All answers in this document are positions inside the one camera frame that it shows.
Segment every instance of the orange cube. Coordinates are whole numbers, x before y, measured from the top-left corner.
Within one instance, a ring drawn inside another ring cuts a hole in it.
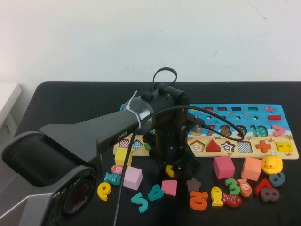
[[[251,157],[246,157],[243,171],[241,171],[242,178],[248,178],[250,180],[258,180],[261,172],[261,160]]]

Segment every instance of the white wall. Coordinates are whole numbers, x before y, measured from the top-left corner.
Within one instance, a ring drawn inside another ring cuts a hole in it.
[[[17,121],[44,81],[150,81],[165,65],[179,81],[301,81],[300,50],[300,0],[0,1]]]

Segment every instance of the black cable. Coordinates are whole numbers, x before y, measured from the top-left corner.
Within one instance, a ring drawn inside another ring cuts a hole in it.
[[[234,140],[234,141],[243,141],[243,139],[245,138],[243,132],[236,126],[234,125],[232,122],[224,119],[223,117],[211,112],[211,111],[208,111],[204,108],[201,108],[201,107],[195,107],[195,106],[190,106],[190,105],[179,105],[179,106],[174,106],[174,107],[170,107],[170,108],[167,108],[167,109],[164,109],[164,110],[161,110],[159,112],[155,112],[153,114],[149,114],[148,116],[146,116],[142,121],[141,121],[141,126],[150,118],[158,115],[158,114],[161,114],[161,113],[164,113],[164,112],[167,112],[167,111],[171,111],[171,110],[176,110],[176,109],[193,109],[193,110],[197,110],[197,111],[202,111],[202,112],[205,112],[209,115],[212,115],[213,117],[215,118],[218,118],[220,120],[222,120],[223,122],[227,123],[228,125],[230,125],[231,127],[233,127],[240,135],[241,135],[241,138],[232,138],[232,137],[229,137],[229,136],[226,136],[214,129],[211,129],[209,126],[207,125],[203,125],[204,128],[206,129],[209,129],[215,133],[217,133],[218,135],[221,135],[225,138],[228,138],[230,140]],[[117,222],[117,217],[118,217],[118,210],[119,210],[119,204],[120,204],[120,198],[121,198],[121,192],[122,192],[122,187],[123,187],[123,181],[124,181],[124,175],[126,173],[126,170],[125,168],[127,167],[127,162],[128,162],[128,158],[130,156],[130,153],[131,153],[131,149],[132,149],[132,146],[133,146],[133,143],[134,143],[134,139],[137,135],[137,132],[139,130],[139,127],[137,127],[137,129],[135,130],[135,132],[132,134],[132,137],[131,137],[131,140],[130,140],[130,143],[127,147],[127,154],[126,154],[126,158],[124,160],[124,165],[123,165],[123,170],[122,170],[122,174],[121,174],[121,181],[120,181],[120,188],[119,188],[119,194],[118,194],[118,199],[117,199],[117,207],[116,207],[116,211],[115,211],[115,218],[114,218],[114,226],[116,225],[116,222]]]
[[[175,82],[177,81],[178,73],[175,71],[175,69],[173,69],[171,67],[162,67],[162,68],[160,68],[159,70],[156,71],[156,73],[154,74],[154,77],[152,78],[152,92],[155,90],[155,85],[156,85],[155,77],[161,71],[169,71],[169,72],[174,73],[174,75],[175,75],[174,81],[170,84],[166,84],[166,86],[173,86],[175,84]]]

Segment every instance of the orange cross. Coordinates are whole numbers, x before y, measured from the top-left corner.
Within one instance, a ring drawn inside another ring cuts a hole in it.
[[[267,153],[269,149],[272,148],[272,145],[268,145],[264,140],[261,140],[259,144],[256,144],[257,149],[261,149],[262,153]]]

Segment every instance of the green number 3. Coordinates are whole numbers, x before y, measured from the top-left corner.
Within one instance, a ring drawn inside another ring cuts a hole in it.
[[[229,185],[230,194],[238,195],[240,193],[240,187],[236,184],[236,180],[233,178],[226,179],[225,185]]]

